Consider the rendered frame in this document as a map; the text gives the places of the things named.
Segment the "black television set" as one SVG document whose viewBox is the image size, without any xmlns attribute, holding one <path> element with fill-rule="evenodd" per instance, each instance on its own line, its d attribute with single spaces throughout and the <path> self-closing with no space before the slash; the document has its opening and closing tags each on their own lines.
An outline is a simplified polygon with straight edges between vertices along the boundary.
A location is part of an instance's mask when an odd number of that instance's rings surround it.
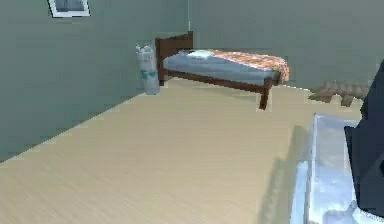
<svg viewBox="0 0 384 224">
<path fill-rule="evenodd" d="M 384 218 L 384 59 L 360 111 L 358 125 L 344 127 L 357 205 Z"/>
</svg>

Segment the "orange patterned blanket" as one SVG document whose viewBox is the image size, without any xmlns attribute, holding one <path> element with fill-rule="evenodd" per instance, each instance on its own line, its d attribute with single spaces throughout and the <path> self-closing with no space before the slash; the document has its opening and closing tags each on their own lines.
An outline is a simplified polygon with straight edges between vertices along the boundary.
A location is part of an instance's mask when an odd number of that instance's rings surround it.
<svg viewBox="0 0 384 224">
<path fill-rule="evenodd" d="M 290 78 L 290 68 L 288 63 L 282 57 L 262 55 L 256 53 L 222 51 L 209 49 L 214 56 L 229 60 L 231 62 L 246 65 L 263 71 L 274 70 L 280 73 L 282 81 L 288 81 Z"/>
</svg>

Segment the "white pillow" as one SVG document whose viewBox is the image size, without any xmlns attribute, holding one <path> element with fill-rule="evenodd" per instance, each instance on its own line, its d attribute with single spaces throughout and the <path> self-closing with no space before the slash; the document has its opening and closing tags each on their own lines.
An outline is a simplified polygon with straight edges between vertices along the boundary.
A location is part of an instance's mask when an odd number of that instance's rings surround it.
<svg viewBox="0 0 384 224">
<path fill-rule="evenodd" d="M 208 50 L 195 50 L 188 53 L 187 56 L 193 59 L 206 60 L 213 57 L 214 53 Z"/>
</svg>

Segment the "pale grey tall bin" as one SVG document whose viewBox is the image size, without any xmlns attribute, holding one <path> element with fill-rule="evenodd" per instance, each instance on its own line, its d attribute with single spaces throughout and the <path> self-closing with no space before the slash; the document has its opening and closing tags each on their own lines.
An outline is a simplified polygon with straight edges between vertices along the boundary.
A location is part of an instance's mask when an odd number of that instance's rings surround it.
<svg viewBox="0 0 384 224">
<path fill-rule="evenodd" d="M 136 45 L 136 55 L 144 91 L 147 95 L 156 95 L 160 91 L 155 53 L 151 45 Z"/>
</svg>

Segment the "brown wooden bed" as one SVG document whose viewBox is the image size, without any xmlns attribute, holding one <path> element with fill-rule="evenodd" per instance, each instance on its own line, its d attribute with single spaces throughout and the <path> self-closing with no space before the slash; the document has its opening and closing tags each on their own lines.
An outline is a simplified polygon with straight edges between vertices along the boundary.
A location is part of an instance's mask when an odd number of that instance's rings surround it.
<svg viewBox="0 0 384 224">
<path fill-rule="evenodd" d="M 260 94 L 259 108 L 265 110 L 269 92 L 273 86 L 286 81 L 281 80 L 279 72 L 263 71 L 216 56 L 206 60 L 187 56 L 196 49 L 193 32 L 168 38 L 155 39 L 159 84 L 163 86 L 169 77 L 178 77 L 197 82 L 224 86 Z"/>
</svg>

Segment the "white framed wall picture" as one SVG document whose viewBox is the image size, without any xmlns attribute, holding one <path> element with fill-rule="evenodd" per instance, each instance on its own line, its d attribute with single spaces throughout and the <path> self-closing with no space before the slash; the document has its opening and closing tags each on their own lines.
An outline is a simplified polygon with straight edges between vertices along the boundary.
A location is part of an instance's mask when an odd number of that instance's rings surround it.
<svg viewBox="0 0 384 224">
<path fill-rule="evenodd" d="M 47 0 L 53 18 L 87 17 L 88 0 Z"/>
</svg>

